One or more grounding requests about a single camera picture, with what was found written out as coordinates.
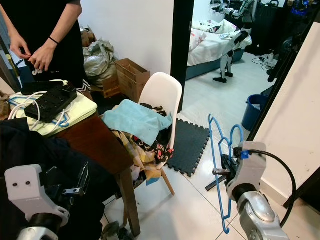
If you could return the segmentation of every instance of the black power strip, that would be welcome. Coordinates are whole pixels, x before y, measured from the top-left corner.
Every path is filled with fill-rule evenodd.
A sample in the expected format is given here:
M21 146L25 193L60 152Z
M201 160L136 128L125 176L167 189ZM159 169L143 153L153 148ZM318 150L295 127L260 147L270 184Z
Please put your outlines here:
M70 85L56 85L51 88L36 100L40 108L40 121L51 123L76 97L77 91ZM30 104L24 112L27 117L38 120L37 105Z

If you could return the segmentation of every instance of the white tile floor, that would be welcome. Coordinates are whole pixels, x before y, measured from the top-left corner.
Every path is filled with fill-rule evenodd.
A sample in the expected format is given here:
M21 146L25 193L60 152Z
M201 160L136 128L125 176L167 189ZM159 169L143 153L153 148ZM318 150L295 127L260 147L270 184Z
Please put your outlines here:
M245 53L244 62L233 66L235 77L227 84L213 82L219 75L211 72L186 82L183 111L178 118L200 126L208 127L208 114L213 113L220 121L225 134L234 124L240 124L246 109L246 100L251 94L259 94L272 84L268 83L266 73L254 71L257 66L251 62L253 56ZM216 159L219 155L218 140L214 139ZM223 232L221 214L216 188L210 192L205 187L214 180L212 149L208 144L198 168L192 177L187 177L173 169L164 167L169 181L175 190L170 194L163 179L146 186L142 184L135 190L141 234L138 240L243 240L247 239L239 222L236 204L232 203L231 218L228 219L230 233ZM220 185L224 212L227 211L228 196L224 184ZM286 210L270 199L273 209L283 218ZM110 222L123 223L123 201L114 200L105 207ZM320 215L301 200L297 201L287 221L285 232L291 240L319 240Z

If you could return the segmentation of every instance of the black shirt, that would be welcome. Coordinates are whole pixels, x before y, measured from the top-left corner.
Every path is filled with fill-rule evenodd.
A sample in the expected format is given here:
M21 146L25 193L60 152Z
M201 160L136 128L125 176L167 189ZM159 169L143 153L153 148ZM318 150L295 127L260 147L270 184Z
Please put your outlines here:
M0 0L0 3L33 54L47 41L66 5L72 1L74 0ZM56 47L48 72L36 74L33 65L25 62L37 81L59 78L81 88L83 79L86 80L87 76L78 21Z

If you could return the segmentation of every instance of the bed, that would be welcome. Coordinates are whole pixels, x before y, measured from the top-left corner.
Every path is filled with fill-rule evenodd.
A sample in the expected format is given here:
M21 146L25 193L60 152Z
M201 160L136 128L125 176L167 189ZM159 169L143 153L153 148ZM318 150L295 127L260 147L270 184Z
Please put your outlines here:
M223 26L224 29L219 33L230 33L230 36L233 37L239 30L235 25L223 20L218 23ZM206 38L192 51L189 52L187 70L186 70L186 80L192 79L199 75L211 72L220 68L220 58L222 57L223 51L227 46L229 39L220 39L220 34L206 32ZM252 44L251 37L247 37L241 44L236 46L234 49L233 62L241 60L246 46Z

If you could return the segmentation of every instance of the white bedsheet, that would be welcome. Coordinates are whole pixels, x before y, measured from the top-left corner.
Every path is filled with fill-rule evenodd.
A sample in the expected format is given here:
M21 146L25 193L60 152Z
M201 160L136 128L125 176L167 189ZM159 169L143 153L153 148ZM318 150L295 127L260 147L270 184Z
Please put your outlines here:
M222 57L222 53L230 39L221 40L219 34L206 33L206 39L189 52L188 66L213 62ZM252 44L251 36L247 37L237 49L245 49Z

